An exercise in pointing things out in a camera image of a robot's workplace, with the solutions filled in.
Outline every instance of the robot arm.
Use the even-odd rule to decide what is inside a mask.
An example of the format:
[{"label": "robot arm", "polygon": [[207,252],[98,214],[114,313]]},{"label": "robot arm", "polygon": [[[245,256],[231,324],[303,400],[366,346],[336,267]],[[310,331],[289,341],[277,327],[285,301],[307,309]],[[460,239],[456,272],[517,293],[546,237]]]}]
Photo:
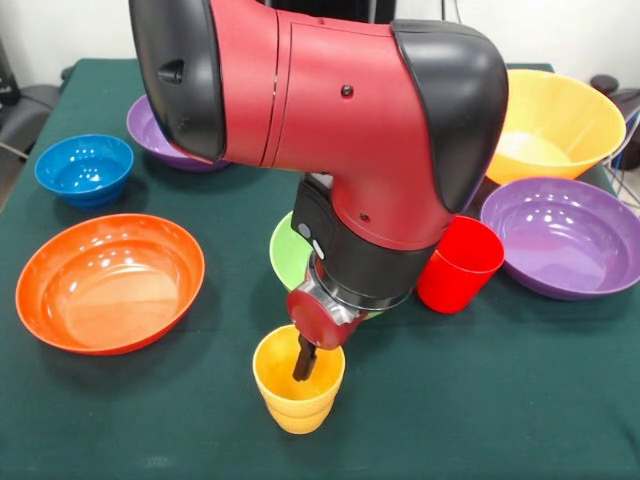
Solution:
[{"label": "robot arm", "polygon": [[130,0],[130,10],[174,146],[315,174],[300,182],[292,221],[314,248],[287,299],[302,336],[335,348],[406,298],[502,130],[507,74],[491,42],[457,24],[371,25],[253,0]]}]

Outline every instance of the blue bowl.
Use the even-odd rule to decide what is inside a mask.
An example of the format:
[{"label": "blue bowl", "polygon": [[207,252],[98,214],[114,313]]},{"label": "blue bowl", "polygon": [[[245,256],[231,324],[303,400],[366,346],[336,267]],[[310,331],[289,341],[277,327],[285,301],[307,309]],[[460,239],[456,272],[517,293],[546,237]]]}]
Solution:
[{"label": "blue bowl", "polygon": [[97,210],[118,200],[133,168],[131,147],[111,135],[80,135],[49,147],[36,162],[40,185],[68,204]]}]

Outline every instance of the red cup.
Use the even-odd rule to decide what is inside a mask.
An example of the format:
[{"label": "red cup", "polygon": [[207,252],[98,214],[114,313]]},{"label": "red cup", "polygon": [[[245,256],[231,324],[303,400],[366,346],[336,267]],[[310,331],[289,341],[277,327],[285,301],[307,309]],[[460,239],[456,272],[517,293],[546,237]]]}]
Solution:
[{"label": "red cup", "polygon": [[460,312],[503,262],[500,238],[478,220],[458,215],[420,274],[418,296],[436,312]]}]

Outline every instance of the plastic cup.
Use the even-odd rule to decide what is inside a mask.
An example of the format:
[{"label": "plastic cup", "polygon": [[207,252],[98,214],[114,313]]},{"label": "plastic cup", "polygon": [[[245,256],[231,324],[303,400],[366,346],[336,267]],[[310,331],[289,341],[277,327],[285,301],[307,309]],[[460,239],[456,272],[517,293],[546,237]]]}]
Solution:
[{"label": "plastic cup", "polygon": [[253,375],[267,409],[280,427],[294,434],[311,433],[327,418],[340,389],[345,357],[342,348],[318,349],[311,376],[293,379],[300,345],[294,325],[267,335],[253,355]]},{"label": "plastic cup", "polygon": [[500,238],[478,220],[458,215],[418,279],[418,296],[436,312],[460,312],[503,262]]}]

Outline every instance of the bowl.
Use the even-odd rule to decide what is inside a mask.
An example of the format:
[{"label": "bowl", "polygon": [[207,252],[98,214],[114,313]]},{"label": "bowl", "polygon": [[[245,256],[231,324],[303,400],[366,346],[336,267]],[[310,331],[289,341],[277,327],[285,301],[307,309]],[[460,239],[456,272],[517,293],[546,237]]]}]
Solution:
[{"label": "bowl", "polygon": [[271,234],[269,259],[282,285],[291,291],[304,282],[312,247],[291,228],[293,212],[284,216]]},{"label": "bowl", "polygon": [[115,203],[133,168],[131,147],[111,135],[80,135],[49,147],[35,166],[36,180],[82,210]]},{"label": "bowl", "polygon": [[153,116],[151,104],[146,95],[141,96],[127,114],[129,135],[143,149],[162,163],[186,172],[215,172],[229,165],[225,160],[208,164],[190,158],[173,148],[166,140],[160,126]]},{"label": "bowl", "polygon": [[178,225],[141,214],[99,217],[31,257],[16,307],[27,330],[49,345],[117,355],[167,333],[196,298],[204,271],[202,250]]},{"label": "bowl", "polygon": [[574,179],[622,143],[622,114],[589,85],[555,73],[510,70],[509,105],[487,177]]},{"label": "bowl", "polygon": [[602,297],[640,279],[640,220],[594,186],[519,180],[489,195],[480,219],[504,244],[505,270],[542,295]]}]

